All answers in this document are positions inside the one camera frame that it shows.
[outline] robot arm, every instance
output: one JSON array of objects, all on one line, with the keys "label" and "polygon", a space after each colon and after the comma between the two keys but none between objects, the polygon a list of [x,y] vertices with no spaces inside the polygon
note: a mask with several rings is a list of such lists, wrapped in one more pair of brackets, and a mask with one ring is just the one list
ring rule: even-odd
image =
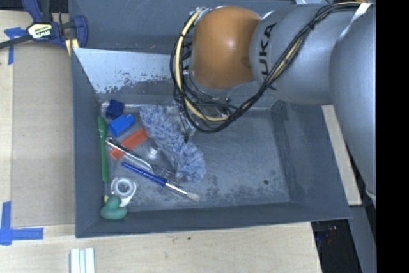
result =
[{"label": "robot arm", "polygon": [[[175,99],[203,132],[224,129],[265,93],[300,105],[333,104],[376,205],[375,6],[365,7],[356,20],[362,6],[354,2],[293,5],[263,18],[225,6],[197,20],[199,9],[172,55]],[[193,26],[192,45],[182,54]],[[257,92],[236,104],[235,88],[254,81]]]}]

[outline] fuzzy duster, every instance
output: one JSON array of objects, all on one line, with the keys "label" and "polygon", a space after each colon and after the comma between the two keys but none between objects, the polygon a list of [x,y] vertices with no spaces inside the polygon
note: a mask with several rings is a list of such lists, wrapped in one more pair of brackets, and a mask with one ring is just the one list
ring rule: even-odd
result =
[{"label": "fuzzy duster", "polygon": [[182,133],[166,110],[159,105],[146,105],[140,111],[142,124],[176,170],[176,177],[201,181],[206,174],[202,152],[192,141],[185,143]]}]

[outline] yellow label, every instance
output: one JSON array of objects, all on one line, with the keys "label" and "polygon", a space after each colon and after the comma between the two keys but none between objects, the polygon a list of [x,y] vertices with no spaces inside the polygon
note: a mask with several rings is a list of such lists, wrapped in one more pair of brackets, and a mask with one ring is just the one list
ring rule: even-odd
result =
[{"label": "yellow label", "polygon": [[29,29],[28,33],[34,39],[46,38],[51,35],[52,26],[51,24],[33,24]]}]

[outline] wooden table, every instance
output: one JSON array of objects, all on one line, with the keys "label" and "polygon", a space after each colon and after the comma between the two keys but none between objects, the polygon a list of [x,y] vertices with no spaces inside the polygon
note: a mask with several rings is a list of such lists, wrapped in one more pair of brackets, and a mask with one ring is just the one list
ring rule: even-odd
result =
[{"label": "wooden table", "polygon": [[[0,11],[0,41],[5,28],[26,27],[25,12]],[[15,55],[29,47],[15,50]],[[0,51],[0,201],[11,200],[13,65],[7,65],[8,49]],[[360,203],[356,183],[345,159],[339,127],[331,107],[324,110],[348,201]],[[39,190],[35,185],[31,194]],[[14,241],[0,246],[0,272],[57,273],[69,271],[73,248],[95,249],[96,272],[321,272],[309,223],[282,224],[232,230],[157,233],[76,239],[74,224],[44,227],[44,239]]]}]

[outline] blue block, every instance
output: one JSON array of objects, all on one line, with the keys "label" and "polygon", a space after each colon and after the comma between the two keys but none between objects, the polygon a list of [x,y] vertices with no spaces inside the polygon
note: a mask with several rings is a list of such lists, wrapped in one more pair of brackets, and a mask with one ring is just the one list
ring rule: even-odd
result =
[{"label": "blue block", "polygon": [[121,115],[110,122],[108,129],[114,137],[118,137],[124,134],[133,124],[135,124],[135,118],[131,114]]}]

